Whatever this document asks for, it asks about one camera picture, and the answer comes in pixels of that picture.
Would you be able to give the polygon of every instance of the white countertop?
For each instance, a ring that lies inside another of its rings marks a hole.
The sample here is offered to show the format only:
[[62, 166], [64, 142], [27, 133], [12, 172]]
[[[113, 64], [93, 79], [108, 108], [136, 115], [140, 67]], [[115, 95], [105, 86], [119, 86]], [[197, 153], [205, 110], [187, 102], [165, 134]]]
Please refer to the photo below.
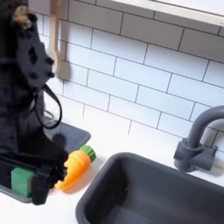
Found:
[[[84, 122], [79, 123], [77, 126], [85, 130], [90, 130]], [[127, 136], [111, 136], [111, 133], [108, 133], [105, 130], [103, 133], [97, 129], [92, 129], [90, 132], [92, 134], [92, 139], [88, 144], [95, 149], [98, 158], [74, 189], [68, 194], [60, 191], [50, 192], [48, 200], [43, 206], [22, 204], [0, 194], [1, 223], [77, 224], [74, 212], [79, 199], [87, 190], [88, 185], [98, 173], [99, 169], [102, 168], [106, 160], [111, 155], [118, 152], [133, 152], [173, 167], [172, 157], [179, 140], [176, 137], [171, 138], [170, 141], [163, 142], [161, 139], [153, 139], [153, 141], [149, 141], [146, 136], [140, 136], [133, 141]], [[224, 162], [216, 163], [212, 170], [213, 175], [202, 171], [196, 171], [193, 175], [224, 186], [223, 167]]]

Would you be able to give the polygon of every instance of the grout line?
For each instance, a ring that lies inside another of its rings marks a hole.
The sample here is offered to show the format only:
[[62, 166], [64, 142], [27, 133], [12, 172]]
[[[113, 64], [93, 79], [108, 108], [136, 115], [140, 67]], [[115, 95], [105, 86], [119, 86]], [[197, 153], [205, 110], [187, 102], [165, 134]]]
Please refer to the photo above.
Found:
[[169, 90], [171, 81], [172, 81], [172, 73], [171, 73], [171, 78], [170, 78], [169, 83], [168, 83], [168, 87], [167, 87], [167, 89], [166, 89], [166, 93], [167, 93], [167, 94], [168, 94], [168, 90]]
[[[89, 70], [95, 71], [95, 72], [100, 73], [100, 74], [105, 74], [105, 75], [107, 75], [107, 76], [109, 76], [109, 77], [113, 77], [113, 76], [110, 75], [110, 74], [102, 73], [102, 72], [99, 72], [99, 71], [97, 71], [97, 70], [93, 70], [93, 69], [89, 69]], [[183, 76], [183, 75], [176, 74], [176, 73], [174, 73], [174, 74], [175, 74], [175, 75], [178, 75], [178, 76], [181, 76], [181, 77], [184, 77], [184, 78], [186, 78], [186, 79], [190, 79], [190, 80], [198, 81], [198, 82], [201, 82], [201, 83], [206, 83], [207, 85], [210, 85], [210, 86], [215, 86], [214, 84], [211, 84], [211, 83], [203, 82], [203, 81], [200, 81], [200, 80], [195, 80], [195, 79], [193, 79], [193, 78], [185, 77], [185, 76]], [[145, 86], [145, 85], [138, 84], [138, 83], [135, 83], [135, 82], [130, 81], [130, 80], [125, 80], [125, 79], [122, 79], [122, 78], [120, 78], [120, 77], [116, 77], [116, 76], [115, 76], [114, 78], [115, 78], [115, 79], [118, 79], [118, 80], [121, 80], [121, 81], [127, 81], [127, 82], [132, 83], [132, 84], [140, 85], [140, 86], [145, 87], [145, 88], [153, 89], [153, 90], [158, 91], [158, 92], [163, 93], [163, 94], [173, 95], [173, 96], [176, 96], [176, 97], [178, 97], [178, 98], [180, 98], [180, 99], [183, 99], [183, 100], [186, 100], [186, 101], [189, 101], [189, 102], [195, 102], [195, 101], [193, 101], [193, 100], [189, 100], [189, 99], [184, 98], [184, 97], [181, 97], [181, 96], [179, 96], [179, 95], [175, 95], [175, 94], [171, 94], [171, 93], [166, 93], [165, 91], [162, 91], [162, 90], [159, 90], [159, 89], [155, 89], [155, 88], [153, 88], [153, 87], [147, 87], [147, 86]], [[201, 104], [201, 105], [203, 105], [203, 106], [207, 106], [207, 107], [210, 107], [210, 108], [211, 108], [210, 105], [206, 105], [206, 104], [201, 103], [201, 102], [198, 102], [198, 103]]]
[[113, 76], [115, 76], [115, 74], [116, 74], [116, 58], [115, 58], [115, 68], [114, 68]]
[[62, 95], [64, 95], [64, 89], [65, 89], [65, 81], [62, 81]]
[[220, 34], [221, 34], [221, 27], [220, 27], [220, 29], [219, 29], [219, 31], [218, 31], [218, 36], [220, 36]]
[[[82, 45], [76, 45], [76, 44], [69, 43], [69, 42], [67, 42], [67, 43], [70, 44], [70, 45], [83, 47], [83, 48], [86, 48], [86, 49], [91, 50], [91, 51], [94, 51], [94, 52], [103, 53], [103, 54], [107, 54], [107, 55], [109, 55], [109, 56], [117, 57], [118, 59], [127, 60], [127, 61], [129, 61], [129, 62], [137, 63], [138, 65], [141, 65], [141, 66], [146, 66], [146, 67], [155, 68], [155, 69], [157, 69], [157, 70], [164, 71], [164, 72], [167, 72], [167, 73], [169, 73], [169, 74], [172, 73], [172, 71], [164, 70], [164, 69], [161, 69], [161, 68], [158, 68], [158, 67], [154, 67], [154, 66], [145, 65], [145, 64], [139, 63], [139, 62], [137, 62], [137, 61], [131, 60], [131, 59], [125, 59], [125, 58], [122, 58], [122, 57], [119, 57], [119, 56], [116, 56], [116, 55], [113, 55], [113, 54], [109, 54], [109, 53], [106, 53], [106, 52], [100, 52], [100, 51], [97, 51], [97, 50], [95, 50], [95, 49], [90, 49], [90, 48], [87, 48], [87, 47], [82, 46]], [[176, 75], [179, 75], [179, 76], [182, 76], [182, 77], [185, 77], [185, 78], [187, 78], [187, 79], [194, 80], [194, 81], [199, 81], [199, 82], [202, 82], [202, 83], [204, 82], [204, 81], [202, 81], [202, 80], [196, 80], [196, 79], [194, 79], [194, 78], [191, 78], [191, 77], [188, 77], [188, 76], [184, 76], [183, 74], [179, 74], [179, 73], [173, 73], [173, 74], [176, 74]], [[211, 86], [220, 87], [220, 86], [214, 85], [214, 84], [212, 84], [212, 83], [208, 83], [208, 82], [206, 82], [206, 83], [209, 84], [209, 85], [211, 85]]]
[[160, 122], [160, 118], [161, 118], [161, 116], [162, 116], [162, 113], [163, 113], [163, 112], [160, 112], [160, 115], [159, 115], [159, 118], [158, 118], [158, 121], [157, 121], [157, 130], [158, 130], [158, 125], [159, 125], [159, 122]]
[[88, 75], [89, 75], [89, 69], [87, 70], [87, 85], [86, 85], [86, 87], [88, 86]]
[[[82, 25], [82, 26], [85, 26], [85, 27], [88, 27], [88, 28], [93, 29], [93, 27], [88, 26], [88, 25], [79, 24], [79, 23], [75, 23], [75, 22], [72, 22], [72, 21], [68, 21], [68, 22], [69, 22], [69, 23], [72, 23], [72, 24], [75, 24], [75, 25]], [[125, 38], [127, 38], [127, 39], [134, 39], [134, 40], [137, 40], [137, 41], [139, 41], [139, 42], [146, 43], [146, 44], [150, 44], [150, 45], [153, 45], [153, 46], [163, 47], [163, 48], [165, 48], [165, 49], [169, 49], [169, 50], [172, 50], [172, 51], [175, 51], [175, 52], [179, 52], [179, 53], [184, 53], [184, 54], [191, 55], [191, 56], [194, 56], [194, 57], [198, 57], [198, 58], [201, 58], [201, 59], [204, 59], [204, 60], [212, 60], [212, 61], [215, 61], [215, 62], [223, 63], [223, 62], [220, 61], [220, 60], [215, 60], [215, 59], [205, 58], [205, 57], [202, 57], [202, 56], [199, 56], [199, 55], [196, 55], [196, 54], [192, 54], [192, 53], [189, 53], [189, 52], [181, 52], [181, 51], [179, 51], [179, 50], [177, 50], [177, 49], [173, 49], [173, 48], [166, 47], [166, 46], [163, 46], [163, 45], [156, 45], [156, 44], [153, 44], [153, 43], [145, 42], [145, 41], [142, 41], [142, 40], [140, 40], [140, 39], [127, 37], [127, 36], [124, 36], [124, 35], [119, 35], [118, 33], [110, 32], [110, 31], [104, 31], [104, 30], [101, 30], [101, 29], [96, 29], [96, 30], [98, 30], [98, 31], [102, 31], [102, 32], [107, 32], [107, 33], [110, 33], [110, 34], [114, 34], [114, 35], [117, 35], [117, 36], [120, 36], [120, 37], [125, 37]], [[85, 46], [83, 46], [83, 45], [77, 45], [77, 44], [74, 44], [74, 43], [71, 43], [71, 42], [67, 42], [67, 43], [72, 44], [72, 45], [76, 45], [76, 46], [85, 47]]]
[[[86, 2], [85, 3], [82, 2], [82, 3], [83, 4], [93, 5], [92, 3], [86, 3]], [[109, 7], [101, 6], [99, 4], [97, 4], [96, 6], [99, 7], [99, 8], [108, 9], [108, 10], [111, 10], [111, 11], [119, 11], [119, 12], [122, 12], [122, 13], [130, 14], [131, 16], [136, 16], [136, 17], [140, 17], [140, 18], [147, 18], [149, 20], [153, 20], [154, 19], [155, 21], [158, 21], [158, 22], [163, 23], [163, 24], [168, 24], [168, 25], [174, 25], [174, 26], [178, 26], [178, 27], [182, 27], [182, 28], [187, 28], [189, 30], [193, 30], [193, 31], [196, 31], [196, 32], [204, 32], [204, 33], [207, 33], [207, 34], [212, 34], [212, 35], [217, 37], [217, 34], [215, 34], [215, 33], [211, 33], [211, 32], [208, 32], [208, 31], [200, 31], [200, 30], [193, 29], [191, 27], [184, 27], [183, 25], [180, 25], [180, 24], [173, 24], [173, 23], [165, 22], [163, 20], [155, 19], [154, 15], [153, 15], [153, 17], [144, 17], [144, 16], [141, 16], [141, 15], [138, 15], [138, 14], [134, 14], [134, 13], [130, 13], [130, 12], [122, 11], [122, 10], [111, 9]]]
[[149, 48], [149, 44], [147, 43], [146, 50], [145, 50], [145, 55], [144, 55], [144, 58], [143, 58], [143, 64], [145, 63], [145, 60], [146, 60], [146, 57], [147, 57], [148, 48]]
[[209, 59], [208, 62], [207, 62], [207, 65], [206, 65], [206, 71], [205, 71], [205, 73], [204, 73], [204, 76], [203, 76], [202, 81], [204, 81], [204, 79], [205, 79], [205, 77], [206, 77], [207, 69], [208, 69], [209, 63], [210, 63], [210, 59]]
[[138, 85], [138, 87], [137, 87], [135, 103], [137, 103], [137, 97], [138, 97], [139, 88], [140, 88], [140, 85]]
[[215, 142], [215, 139], [216, 139], [216, 137], [218, 136], [218, 133], [219, 133], [219, 131], [217, 130], [217, 132], [216, 132], [216, 134], [215, 134], [215, 136], [214, 136], [214, 139], [213, 139], [213, 143], [212, 143], [212, 146], [210, 146], [210, 147], [214, 147], [214, 142]]
[[193, 115], [193, 111], [194, 111], [195, 105], [196, 105], [196, 102], [192, 106], [192, 113], [190, 114], [189, 121], [191, 121], [191, 118], [192, 118], [192, 115]]
[[111, 95], [109, 95], [109, 97], [108, 97], [108, 112], [109, 112], [109, 104], [110, 104], [110, 97], [111, 97]]
[[66, 15], [66, 19], [68, 21], [68, 19], [69, 19], [70, 0], [67, 0], [67, 1], [68, 1], [68, 3], [67, 3], [67, 15]]
[[91, 43], [90, 43], [90, 49], [93, 47], [93, 40], [94, 40], [94, 28], [92, 29], [92, 37], [91, 37]]
[[122, 29], [123, 29], [123, 17], [124, 17], [124, 13], [122, 14], [122, 22], [121, 22], [121, 29], [120, 29], [120, 35], [122, 34]]
[[179, 50], [179, 48], [180, 48], [180, 46], [181, 46], [182, 39], [183, 39], [183, 37], [184, 37], [184, 33], [185, 33], [185, 29], [186, 29], [186, 28], [184, 28], [183, 31], [182, 31], [182, 35], [181, 35], [181, 38], [180, 38], [180, 41], [179, 41], [179, 44], [178, 44], [178, 50]]
[[67, 42], [66, 42], [66, 46], [65, 46], [65, 57], [66, 57], [66, 59], [65, 59], [65, 61], [67, 60]]
[[[94, 88], [91, 88], [91, 87], [87, 87], [87, 88], [92, 89], [92, 90], [94, 90], [94, 91], [96, 91], [96, 92], [99, 92], [99, 93], [103, 93], [103, 94], [105, 94], [105, 95], [109, 95], [109, 94], [107, 94], [107, 93], [104, 93], [104, 92], [102, 92], [102, 91], [100, 91], [100, 90], [97, 90], [97, 89], [94, 89]], [[117, 95], [113, 95], [113, 94], [111, 94], [110, 96], [114, 96], [115, 98], [121, 99], [121, 100], [126, 101], [126, 102], [134, 103], [133, 101], [129, 101], [129, 100], [127, 100], [127, 99], [123, 99], [123, 98], [121, 98], [121, 97], [119, 97], [119, 96], [117, 96]], [[77, 101], [77, 100], [74, 100], [74, 99], [69, 98], [69, 97], [67, 97], [67, 98], [70, 99], [70, 100], [76, 101], [76, 102], [84, 103], [83, 101]], [[182, 119], [182, 120], [184, 120], [184, 121], [193, 123], [193, 122], [187, 120], [186, 118], [183, 118], [183, 117], [180, 117], [180, 116], [177, 116], [177, 115], [173, 115], [173, 114], [169, 114], [169, 113], [166, 113], [166, 112], [164, 112], [164, 111], [161, 111], [161, 110], [158, 110], [158, 109], [155, 109], [155, 108], [151, 108], [151, 107], [145, 106], [145, 105], [140, 104], [140, 103], [138, 103], [138, 102], [136, 102], [136, 105], [142, 106], [142, 107], [147, 108], [147, 109], [152, 109], [152, 110], [155, 110], [155, 111], [157, 111], [157, 112], [163, 112], [163, 113], [166, 114], [166, 115], [174, 116], [174, 117], [177, 117], [177, 118]]]
[[130, 123], [129, 123], [129, 133], [128, 133], [128, 135], [130, 134], [131, 124], [132, 124], [132, 121], [130, 120]]
[[129, 120], [129, 121], [131, 121], [132, 123], [133, 123], [133, 122], [135, 122], [135, 123], [139, 123], [139, 124], [142, 124], [143, 126], [146, 126], [146, 127], [148, 127], [148, 128], [152, 128], [152, 129], [154, 129], [154, 130], [160, 130], [160, 131], [162, 131], [162, 132], [164, 132], [164, 133], [167, 133], [167, 134], [169, 134], [169, 135], [172, 135], [172, 136], [175, 136], [175, 137], [183, 138], [182, 136], [178, 136], [178, 135], [172, 134], [172, 133], [170, 133], [170, 132], [167, 132], [167, 131], [165, 131], [165, 130], [158, 129], [158, 128], [155, 128], [155, 127], [152, 127], [152, 126], [147, 125], [147, 124], [145, 124], [145, 123], [141, 123], [141, 122], [137, 122], [137, 121], [132, 121], [132, 120], [130, 120], [130, 119], [127, 118], [127, 117], [124, 117], [124, 116], [121, 116], [121, 115], [117, 115], [117, 114], [114, 114], [114, 113], [112, 113], [112, 112], [108, 112], [108, 111], [106, 111], [106, 110], [104, 110], [104, 109], [97, 108], [97, 107], [95, 107], [95, 106], [93, 106], [93, 105], [89, 105], [89, 104], [83, 103], [83, 102], [81, 102], [81, 101], [76, 101], [76, 100], [71, 99], [71, 98], [69, 98], [69, 97], [66, 97], [66, 96], [64, 96], [64, 95], [63, 95], [63, 97], [64, 97], [64, 98], [67, 98], [67, 99], [69, 99], [69, 100], [72, 100], [72, 101], [75, 101], [75, 102], [79, 102], [79, 103], [81, 103], [81, 104], [84, 104], [85, 107], [86, 107], [86, 106], [89, 106], [89, 107], [94, 108], [94, 109], [99, 109], [100, 111], [103, 111], [103, 112], [105, 112], [105, 113], [109, 113], [109, 114], [111, 114], [111, 115], [113, 115], [113, 116], [119, 116], [119, 117], [121, 117], [121, 118], [123, 118], [123, 119]]
[[82, 112], [82, 119], [84, 119], [84, 117], [85, 117], [85, 109], [86, 109], [86, 104], [84, 103], [83, 112]]

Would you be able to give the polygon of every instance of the green block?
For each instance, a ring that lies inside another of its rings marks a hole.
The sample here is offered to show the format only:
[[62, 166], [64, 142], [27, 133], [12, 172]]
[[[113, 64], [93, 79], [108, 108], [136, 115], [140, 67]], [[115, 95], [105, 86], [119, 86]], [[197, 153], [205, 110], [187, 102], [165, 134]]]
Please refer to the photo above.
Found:
[[11, 190], [26, 198], [32, 195], [32, 178], [33, 171], [15, 168], [11, 173]]

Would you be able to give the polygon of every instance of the wooden handle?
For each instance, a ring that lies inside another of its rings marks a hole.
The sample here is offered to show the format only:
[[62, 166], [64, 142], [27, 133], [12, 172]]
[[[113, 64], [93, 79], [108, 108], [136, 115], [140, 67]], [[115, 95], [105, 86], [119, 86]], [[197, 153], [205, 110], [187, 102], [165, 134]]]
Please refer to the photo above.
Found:
[[51, 0], [51, 11], [49, 17], [50, 38], [49, 38], [49, 56], [54, 59], [52, 70], [58, 73], [60, 70], [60, 53], [58, 49], [59, 26], [60, 26], [60, 5], [61, 0]]

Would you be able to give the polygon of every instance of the white subway tile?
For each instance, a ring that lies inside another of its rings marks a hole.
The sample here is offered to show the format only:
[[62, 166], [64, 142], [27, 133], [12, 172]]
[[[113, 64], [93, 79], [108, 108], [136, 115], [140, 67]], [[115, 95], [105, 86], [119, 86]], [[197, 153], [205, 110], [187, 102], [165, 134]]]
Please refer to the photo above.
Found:
[[147, 87], [139, 88], [136, 102], [185, 119], [189, 119], [193, 110], [192, 101], [187, 101]]
[[[45, 15], [50, 14], [50, 0], [29, 0], [29, 10], [42, 13]], [[61, 1], [60, 17], [67, 19], [68, 0]]]
[[72, 81], [83, 86], [86, 86], [88, 82], [88, 70], [86, 68], [65, 61], [61, 61], [60, 70], [57, 75], [61, 79]]
[[84, 104], [67, 99], [65, 97], [60, 97], [61, 106], [63, 109], [63, 119], [64, 123], [70, 125], [75, 124], [77, 120], [81, 120], [83, 116]]
[[224, 27], [220, 28], [220, 36], [224, 37]]
[[45, 102], [45, 116], [48, 118], [54, 118], [55, 120], [58, 120], [60, 117], [60, 108], [57, 102], [47, 93], [44, 93], [44, 102]]
[[203, 112], [205, 112], [208, 109], [210, 109], [210, 107], [196, 103], [193, 108], [191, 121], [194, 122], [200, 114], [202, 114]]
[[57, 95], [63, 95], [63, 80], [57, 77], [50, 79], [46, 83], [49, 88]]
[[133, 81], [149, 88], [166, 91], [171, 74], [144, 65], [117, 59], [115, 65], [115, 76], [126, 81]]
[[114, 134], [128, 135], [130, 129], [130, 120], [89, 106], [85, 107], [84, 120], [99, 131], [110, 131]]
[[210, 61], [204, 81], [224, 88], [224, 64]]
[[[158, 128], [179, 137], [188, 137], [192, 126], [192, 122], [162, 113]], [[204, 145], [212, 146], [216, 133], [216, 130], [206, 128], [200, 142]]]
[[109, 96], [93, 89], [65, 82], [64, 96], [77, 102], [83, 102], [98, 109], [108, 109]]
[[206, 128], [200, 142], [206, 146], [212, 147], [217, 130]]
[[179, 50], [224, 62], [224, 38], [201, 31], [185, 29]]
[[159, 111], [114, 96], [110, 97], [108, 111], [155, 128], [158, 126], [158, 119], [160, 117]]
[[34, 13], [38, 18], [38, 34], [43, 34], [44, 16], [39, 13]]
[[166, 23], [174, 24], [174, 25], [181, 25], [187, 28], [192, 28], [194, 30], [198, 30], [202, 32], [210, 32], [213, 34], [218, 34], [220, 29], [218, 25], [203, 23], [203, 22], [185, 18], [185, 17], [177, 17], [171, 14], [165, 14], [159, 11], [156, 12], [155, 19], [159, 21], [164, 21]]
[[210, 123], [209, 127], [224, 132], [224, 119], [220, 119], [220, 120]]
[[179, 137], [188, 137], [192, 122], [162, 113], [158, 128]]
[[137, 16], [145, 17], [145, 18], [153, 18], [154, 11], [147, 10], [141, 7], [136, 7], [130, 4], [118, 3], [111, 0], [97, 0], [97, 5], [110, 8], [117, 11], [124, 11], [130, 14], [135, 14]]
[[[46, 53], [49, 47], [49, 38], [43, 35], [39, 35], [40, 41], [45, 44]], [[59, 57], [61, 60], [66, 58], [66, 43], [59, 40]]]
[[217, 145], [220, 151], [224, 151], [224, 133], [218, 132], [217, 137], [214, 140], [213, 146]]
[[147, 44], [105, 31], [94, 30], [92, 49], [144, 63]]
[[105, 53], [67, 43], [66, 60], [105, 74], [113, 74], [116, 58]]
[[177, 50], [182, 32], [182, 27], [173, 24], [165, 24], [129, 14], [123, 16], [122, 35], [151, 44]]
[[207, 59], [176, 52], [156, 45], [149, 45], [145, 65], [164, 69], [202, 81], [207, 69]]
[[168, 93], [215, 107], [224, 104], [224, 89], [174, 74]]
[[120, 33], [123, 14], [88, 3], [70, 0], [69, 21], [106, 32]]
[[96, 0], [79, 0], [79, 2], [83, 2], [87, 4], [95, 4]]
[[[191, 121], [194, 122], [200, 114], [202, 114], [203, 112], [205, 112], [208, 109], [210, 109], [210, 107], [196, 103], [195, 107], [193, 109], [193, 112], [192, 112]], [[224, 119], [220, 119], [215, 122], [212, 122], [208, 126], [210, 128], [224, 132]]]
[[[49, 36], [49, 17], [45, 16], [44, 34]], [[76, 44], [78, 46], [90, 47], [93, 29], [84, 25], [59, 21], [59, 39]]]
[[94, 71], [88, 72], [87, 85], [104, 93], [115, 95], [134, 102], [137, 97], [137, 84]]
[[182, 140], [178, 136], [136, 122], [131, 123], [129, 137], [137, 142], [137, 151], [143, 151], [148, 158], [163, 164], [167, 163], [167, 160], [173, 163], [173, 155]]

